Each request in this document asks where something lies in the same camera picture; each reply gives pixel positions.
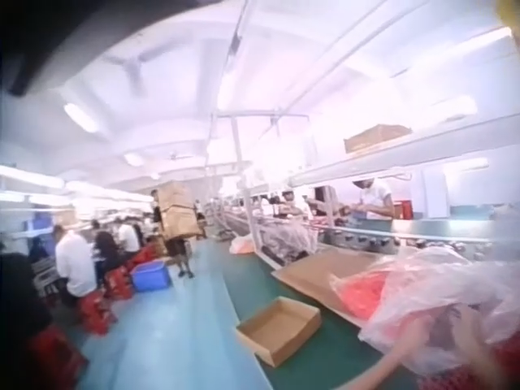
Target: floor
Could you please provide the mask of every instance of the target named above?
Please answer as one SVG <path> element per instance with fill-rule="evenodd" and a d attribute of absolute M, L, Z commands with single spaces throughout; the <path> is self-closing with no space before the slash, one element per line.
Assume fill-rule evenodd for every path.
<path fill-rule="evenodd" d="M 90 360 L 80 390 L 269 390 L 254 356 L 235 336 L 238 319 L 209 241 L 199 241 L 194 279 L 170 269 L 173 287 L 116 302 L 105 337 L 71 337 Z"/>

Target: white ceiling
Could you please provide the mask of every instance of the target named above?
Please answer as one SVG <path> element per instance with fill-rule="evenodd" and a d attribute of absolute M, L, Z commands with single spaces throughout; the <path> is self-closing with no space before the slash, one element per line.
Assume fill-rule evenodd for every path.
<path fill-rule="evenodd" d="M 374 77 L 367 69 L 405 88 L 403 75 L 418 59 L 500 27 L 492 0 L 250 3 L 256 5 L 241 26 L 228 111 L 312 116 L 331 104 L 348 110 Z M 121 41 L 61 87 L 5 102 L 13 109 L 2 117 L 2 136 L 43 150 L 51 174 L 127 190 L 153 186 L 154 173 L 160 181 L 204 176 L 207 145 L 213 145 L 209 164 L 217 167 L 211 173 L 236 173 L 230 121 L 219 119 L 212 127 L 210 118 L 243 5 L 228 0 L 165 19 Z M 511 47 L 497 45 L 473 60 L 507 55 Z M 144 59 L 141 96 L 113 63 L 138 57 Z M 90 134 L 75 124 L 63 111 L 66 102 L 79 106 L 100 131 Z M 280 126 L 302 132 L 294 123 Z M 238 120 L 246 159 L 269 124 L 266 116 Z M 123 158 L 129 152 L 145 165 L 130 167 Z"/>

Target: clear plastic bag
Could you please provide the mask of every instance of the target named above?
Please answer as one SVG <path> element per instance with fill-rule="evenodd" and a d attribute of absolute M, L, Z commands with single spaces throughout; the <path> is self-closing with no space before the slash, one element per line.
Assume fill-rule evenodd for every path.
<path fill-rule="evenodd" d="M 231 241 L 229 246 L 230 254 L 252 254 L 254 253 L 253 237 L 248 234 L 247 236 L 238 236 Z"/>
<path fill-rule="evenodd" d="M 489 344 L 507 340 L 519 330 L 520 263 L 470 262 L 451 249 L 432 247 L 385 257 L 360 275 L 334 279 L 332 287 L 344 293 L 341 289 L 353 280 L 370 275 L 381 275 L 383 285 L 379 304 L 359 334 L 361 340 L 386 353 L 411 319 L 429 315 L 435 320 L 427 346 L 406 362 L 418 374 L 464 363 L 455 350 L 448 321 L 449 309 L 456 304 L 480 312 Z"/>
<path fill-rule="evenodd" d="M 259 228 L 262 244 L 286 263 L 318 249 L 318 230 L 297 221 L 265 221 Z"/>

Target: red plastic stool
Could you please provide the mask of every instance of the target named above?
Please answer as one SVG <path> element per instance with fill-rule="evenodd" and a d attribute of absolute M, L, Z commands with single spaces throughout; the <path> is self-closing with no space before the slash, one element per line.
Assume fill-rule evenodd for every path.
<path fill-rule="evenodd" d="M 39 376 L 45 388 L 72 390 L 89 363 L 52 324 L 28 341 L 28 350 L 40 371 Z"/>
<path fill-rule="evenodd" d="M 106 273 L 108 281 L 108 294 L 111 299 L 127 300 L 133 297 L 133 285 L 130 275 L 124 266 Z"/>
<path fill-rule="evenodd" d="M 110 305 L 99 290 L 92 291 L 80 299 L 80 313 L 85 330 L 97 335 L 105 335 L 111 323 L 117 322 Z"/>

